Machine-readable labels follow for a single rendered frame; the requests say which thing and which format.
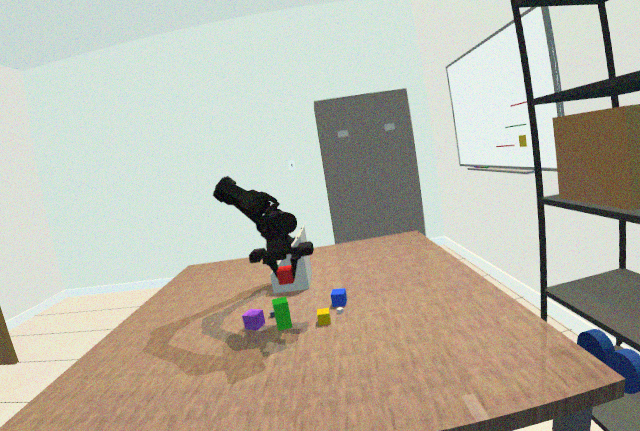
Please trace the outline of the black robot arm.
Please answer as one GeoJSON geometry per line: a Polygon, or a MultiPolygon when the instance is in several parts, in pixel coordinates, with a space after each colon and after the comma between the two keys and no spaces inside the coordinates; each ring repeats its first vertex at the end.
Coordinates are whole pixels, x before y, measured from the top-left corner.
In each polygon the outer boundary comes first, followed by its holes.
{"type": "Polygon", "coordinates": [[[229,176],[224,176],[214,189],[212,195],[215,199],[221,203],[233,205],[256,224],[257,231],[267,240],[266,247],[270,262],[286,258],[286,253],[292,251],[291,244],[295,237],[288,235],[289,240],[284,240],[282,235],[277,235],[277,239],[270,240],[267,238],[267,232],[292,233],[297,227],[297,219],[293,214],[277,209],[280,203],[266,192],[258,192],[254,189],[247,191],[237,186],[229,176]]]}

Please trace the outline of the purple block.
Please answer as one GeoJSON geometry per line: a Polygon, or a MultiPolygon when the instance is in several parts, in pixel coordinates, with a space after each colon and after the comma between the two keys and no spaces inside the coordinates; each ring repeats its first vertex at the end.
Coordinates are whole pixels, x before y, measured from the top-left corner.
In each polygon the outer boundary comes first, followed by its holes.
{"type": "Polygon", "coordinates": [[[265,324],[263,310],[250,309],[242,315],[243,324],[246,330],[258,331],[265,324]]]}

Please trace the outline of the yellow block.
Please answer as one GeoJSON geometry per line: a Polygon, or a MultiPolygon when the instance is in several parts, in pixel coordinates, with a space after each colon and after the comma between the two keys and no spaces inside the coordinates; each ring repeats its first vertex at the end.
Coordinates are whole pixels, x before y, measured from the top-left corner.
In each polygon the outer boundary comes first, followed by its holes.
{"type": "Polygon", "coordinates": [[[318,309],[317,318],[318,318],[319,325],[331,324],[329,308],[318,309]]]}

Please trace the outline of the blue cube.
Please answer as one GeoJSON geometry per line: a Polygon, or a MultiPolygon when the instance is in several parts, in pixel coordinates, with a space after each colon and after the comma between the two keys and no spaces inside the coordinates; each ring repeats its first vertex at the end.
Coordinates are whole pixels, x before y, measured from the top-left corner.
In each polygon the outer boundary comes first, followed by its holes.
{"type": "Polygon", "coordinates": [[[341,289],[333,289],[331,293],[331,300],[333,307],[345,306],[346,305],[346,288],[341,289]]]}

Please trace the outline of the red block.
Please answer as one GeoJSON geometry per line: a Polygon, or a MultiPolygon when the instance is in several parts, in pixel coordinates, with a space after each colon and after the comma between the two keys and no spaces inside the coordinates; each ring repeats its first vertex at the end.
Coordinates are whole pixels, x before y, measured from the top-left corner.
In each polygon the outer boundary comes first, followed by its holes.
{"type": "Polygon", "coordinates": [[[279,280],[279,285],[293,283],[294,279],[292,277],[291,265],[279,267],[277,271],[277,276],[279,280]]]}

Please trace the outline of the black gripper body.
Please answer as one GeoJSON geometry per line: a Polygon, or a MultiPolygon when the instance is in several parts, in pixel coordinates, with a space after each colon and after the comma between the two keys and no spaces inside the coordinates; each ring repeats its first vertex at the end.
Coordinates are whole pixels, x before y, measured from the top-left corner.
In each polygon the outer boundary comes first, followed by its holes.
{"type": "MultiPolygon", "coordinates": [[[[277,235],[282,235],[282,237],[284,238],[284,240],[289,240],[288,239],[288,234],[283,234],[277,231],[274,232],[267,232],[267,238],[270,238],[270,240],[275,240],[277,239],[277,235]]],[[[292,251],[286,254],[290,254],[292,255],[292,257],[296,257],[296,256],[305,256],[305,255],[312,255],[314,251],[313,248],[313,243],[312,242],[303,242],[303,243],[299,243],[298,247],[292,247],[292,251]]],[[[269,257],[266,251],[266,248],[258,248],[258,249],[254,249],[250,254],[249,254],[249,262],[252,263],[258,263],[263,259],[263,262],[268,262],[269,257]]]]}

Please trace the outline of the green block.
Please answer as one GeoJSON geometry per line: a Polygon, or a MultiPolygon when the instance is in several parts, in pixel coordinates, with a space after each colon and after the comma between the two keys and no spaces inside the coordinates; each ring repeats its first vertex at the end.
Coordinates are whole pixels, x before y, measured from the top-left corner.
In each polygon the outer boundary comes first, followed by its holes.
{"type": "Polygon", "coordinates": [[[278,330],[285,330],[285,329],[292,328],[290,315],[277,318],[276,321],[277,321],[278,330]]]}
{"type": "Polygon", "coordinates": [[[288,301],[286,297],[272,299],[272,306],[273,306],[276,319],[290,315],[288,301]]]}

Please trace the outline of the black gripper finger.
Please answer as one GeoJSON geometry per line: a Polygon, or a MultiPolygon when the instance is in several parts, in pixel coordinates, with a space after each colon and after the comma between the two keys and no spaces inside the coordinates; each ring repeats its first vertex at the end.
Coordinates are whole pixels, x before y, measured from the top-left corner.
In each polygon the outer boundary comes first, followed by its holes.
{"type": "Polygon", "coordinates": [[[295,278],[297,260],[300,259],[300,258],[301,258],[301,256],[292,257],[292,255],[291,255],[291,257],[290,257],[291,271],[292,271],[293,279],[295,278]]]}
{"type": "MultiPolygon", "coordinates": [[[[277,276],[277,271],[279,269],[277,261],[275,261],[275,262],[268,261],[268,262],[262,262],[262,263],[268,265],[272,269],[272,271],[274,272],[275,276],[277,276]]],[[[278,278],[278,276],[277,276],[277,278],[278,278]]]]}

